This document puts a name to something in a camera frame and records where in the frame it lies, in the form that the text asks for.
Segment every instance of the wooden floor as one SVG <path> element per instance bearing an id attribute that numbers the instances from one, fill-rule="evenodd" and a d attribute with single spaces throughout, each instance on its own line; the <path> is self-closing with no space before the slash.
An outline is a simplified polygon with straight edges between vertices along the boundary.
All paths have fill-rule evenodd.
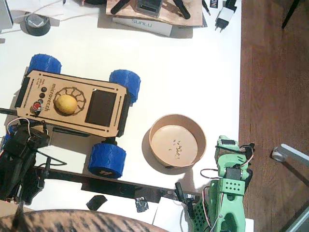
<path id="1" fill-rule="evenodd" d="M 276 232 L 309 203 L 309 169 L 272 160 L 286 143 L 309 154 L 309 1 L 243 0 L 239 141 L 255 142 L 244 206 L 254 231 Z"/>

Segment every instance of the round container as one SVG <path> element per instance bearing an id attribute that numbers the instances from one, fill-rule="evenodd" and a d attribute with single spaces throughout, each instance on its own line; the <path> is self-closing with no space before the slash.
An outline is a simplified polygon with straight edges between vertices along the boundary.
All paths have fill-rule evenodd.
<path id="1" fill-rule="evenodd" d="M 202 128 L 184 115 L 165 115 L 150 129 L 150 147 L 166 168 L 182 168 L 195 164 L 206 150 Z"/>

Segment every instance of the tape roll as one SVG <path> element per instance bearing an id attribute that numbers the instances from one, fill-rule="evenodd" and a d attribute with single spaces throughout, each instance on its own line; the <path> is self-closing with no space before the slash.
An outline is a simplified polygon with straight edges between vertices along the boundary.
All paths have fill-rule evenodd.
<path id="1" fill-rule="evenodd" d="M 52 56 L 46 54 L 36 54 L 31 58 L 28 72 L 33 69 L 60 74 L 61 63 L 59 60 Z"/>
<path id="2" fill-rule="evenodd" d="M 115 70 L 110 75 L 110 82 L 127 87 L 131 97 L 131 104 L 136 102 L 140 90 L 140 77 L 136 73 L 123 69 Z"/>
<path id="3" fill-rule="evenodd" d="M 88 170 L 106 178 L 120 178 L 124 170 L 126 152 L 113 144 L 95 144 L 88 164 Z"/>
<path id="4" fill-rule="evenodd" d="M 49 17 L 25 13 L 24 22 L 27 32 L 30 35 L 42 36 L 49 32 L 50 20 Z"/>

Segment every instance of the red button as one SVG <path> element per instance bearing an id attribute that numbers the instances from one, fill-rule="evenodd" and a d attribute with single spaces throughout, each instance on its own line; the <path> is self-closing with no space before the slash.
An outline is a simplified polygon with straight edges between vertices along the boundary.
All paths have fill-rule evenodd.
<path id="1" fill-rule="evenodd" d="M 37 110 L 37 109 L 39 109 L 41 107 L 41 103 L 39 103 L 39 102 L 35 102 L 34 104 L 33 104 L 33 109 L 34 110 Z"/>

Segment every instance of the blue wheel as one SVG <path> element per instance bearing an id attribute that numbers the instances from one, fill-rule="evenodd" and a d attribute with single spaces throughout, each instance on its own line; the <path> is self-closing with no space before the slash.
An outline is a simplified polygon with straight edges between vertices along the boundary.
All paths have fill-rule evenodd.
<path id="1" fill-rule="evenodd" d="M 136 102 L 140 90 L 140 77 L 136 73 L 129 70 L 115 70 L 110 75 L 110 82 L 127 87 L 131 97 L 131 104 Z"/>
<path id="2" fill-rule="evenodd" d="M 126 152 L 113 144 L 95 144 L 88 164 L 88 170 L 106 178 L 120 178 L 124 170 Z"/>
<path id="3" fill-rule="evenodd" d="M 60 74 L 61 63 L 52 56 L 46 54 L 36 54 L 31 58 L 28 72 L 33 69 Z"/>

